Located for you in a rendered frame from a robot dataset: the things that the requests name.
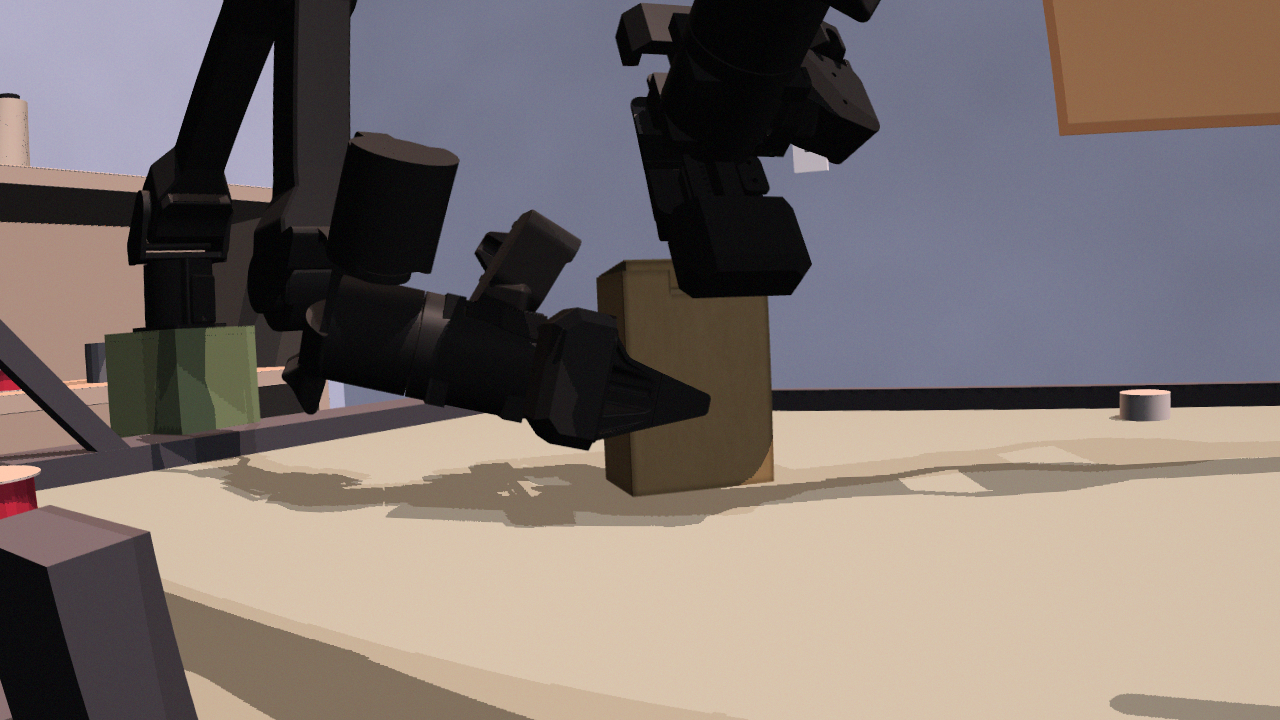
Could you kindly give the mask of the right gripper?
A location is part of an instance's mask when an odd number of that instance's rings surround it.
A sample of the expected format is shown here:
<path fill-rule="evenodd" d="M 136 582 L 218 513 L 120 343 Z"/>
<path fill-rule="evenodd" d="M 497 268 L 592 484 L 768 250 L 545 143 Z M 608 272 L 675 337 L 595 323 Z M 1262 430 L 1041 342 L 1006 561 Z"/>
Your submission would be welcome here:
<path fill-rule="evenodd" d="M 640 3 L 614 36 L 623 67 L 643 54 L 672 63 L 631 101 L 658 237 L 692 299 L 792 295 L 812 260 L 794 208 L 763 196 L 759 158 L 773 158 L 762 156 L 762 138 L 781 104 L 806 97 L 803 63 L 777 74 L 733 67 L 692 35 L 691 8 Z"/>

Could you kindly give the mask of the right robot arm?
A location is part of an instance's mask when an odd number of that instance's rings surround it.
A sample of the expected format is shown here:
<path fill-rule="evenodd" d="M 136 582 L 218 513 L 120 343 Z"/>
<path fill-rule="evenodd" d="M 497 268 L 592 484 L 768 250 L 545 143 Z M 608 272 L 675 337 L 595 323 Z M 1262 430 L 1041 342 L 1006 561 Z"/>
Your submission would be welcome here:
<path fill-rule="evenodd" d="M 833 6 L 864 23 L 879 3 L 694 0 L 689 14 L 692 35 L 721 60 L 764 74 L 794 70 L 803 63 L 810 87 L 806 97 L 781 104 L 762 138 L 762 156 L 785 158 L 792 143 L 841 164 L 881 129 L 861 79 L 844 59 L 846 47 L 838 29 L 823 20 Z"/>

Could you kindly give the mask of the light wooden shelving unit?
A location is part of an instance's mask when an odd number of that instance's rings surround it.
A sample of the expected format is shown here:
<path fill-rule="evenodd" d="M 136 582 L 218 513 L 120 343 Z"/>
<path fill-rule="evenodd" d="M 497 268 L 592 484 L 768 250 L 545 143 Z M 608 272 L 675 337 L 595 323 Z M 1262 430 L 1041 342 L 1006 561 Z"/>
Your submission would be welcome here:
<path fill-rule="evenodd" d="M 84 345 L 145 327 L 143 265 L 127 242 L 145 176 L 0 164 L 0 319 L 61 380 L 86 377 Z M 273 331 L 250 304 L 253 231 L 273 188 L 228 184 L 227 263 L 214 263 L 216 322 L 255 325 L 257 366 L 285 366 L 303 331 Z M 0 454 L 79 445 L 46 413 L 0 415 Z"/>

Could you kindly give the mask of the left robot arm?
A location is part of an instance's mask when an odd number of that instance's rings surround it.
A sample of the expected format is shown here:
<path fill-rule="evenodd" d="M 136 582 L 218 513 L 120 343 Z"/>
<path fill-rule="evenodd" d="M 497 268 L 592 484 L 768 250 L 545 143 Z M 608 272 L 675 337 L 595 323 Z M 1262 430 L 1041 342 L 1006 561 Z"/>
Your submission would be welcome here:
<path fill-rule="evenodd" d="M 390 135 L 349 138 L 356 3 L 223 1 L 175 147 L 150 167 L 127 242 L 129 266 L 147 264 L 145 327 L 133 332 L 227 325 L 215 323 L 212 275 L 230 241 L 224 170 L 274 44 L 273 200 L 247 286 L 273 331 L 303 331 L 282 379 L 308 415 L 326 380 L 404 396 L 425 291 L 401 284 L 433 272 L 460 164 Z M 548 316 L 534 313 L 581 240 L 535 210 L 511 227 L 479 243 L 485 273 L 466 316 L 538 340 Z"/>

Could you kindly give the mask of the dark grey rectangular post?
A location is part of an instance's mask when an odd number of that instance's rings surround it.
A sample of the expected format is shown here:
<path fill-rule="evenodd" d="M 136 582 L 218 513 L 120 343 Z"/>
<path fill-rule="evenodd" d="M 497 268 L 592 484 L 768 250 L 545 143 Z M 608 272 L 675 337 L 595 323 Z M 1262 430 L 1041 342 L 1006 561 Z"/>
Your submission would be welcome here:
<path fill-rule="evenodd" d="M 0 519 L 0 680 L 13 720 L 198 720 L 150 530 Z"/>

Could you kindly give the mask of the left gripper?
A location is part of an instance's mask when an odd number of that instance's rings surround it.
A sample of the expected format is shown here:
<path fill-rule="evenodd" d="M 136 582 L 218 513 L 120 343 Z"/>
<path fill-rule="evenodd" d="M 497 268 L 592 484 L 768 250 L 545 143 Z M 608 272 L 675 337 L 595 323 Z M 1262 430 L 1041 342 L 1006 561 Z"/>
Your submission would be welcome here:
<path fill-rule="evenodd" d="M 617 316 L 563 309 L 529 340 L 466 316 L 466 299 L 426 292 L 404 397 L 524 418 L 549 445 L 586 451 L 709 410 L 710 395 L 628 356 Z"/>

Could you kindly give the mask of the brown cardboard box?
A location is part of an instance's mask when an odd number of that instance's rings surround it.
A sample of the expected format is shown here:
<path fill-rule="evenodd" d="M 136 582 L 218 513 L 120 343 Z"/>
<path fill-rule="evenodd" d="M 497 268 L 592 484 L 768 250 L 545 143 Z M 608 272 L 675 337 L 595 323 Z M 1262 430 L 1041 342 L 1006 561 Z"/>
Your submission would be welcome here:
<path fill-rule="evenodd" d="M 630 357 L 710 395 L 704 416 L 604 439 L 605 480 L 632 497 L 774 480 L 768 296 L 692 299 L 672 259 L 641 259 L 596 277 L 596 304 Z"/>

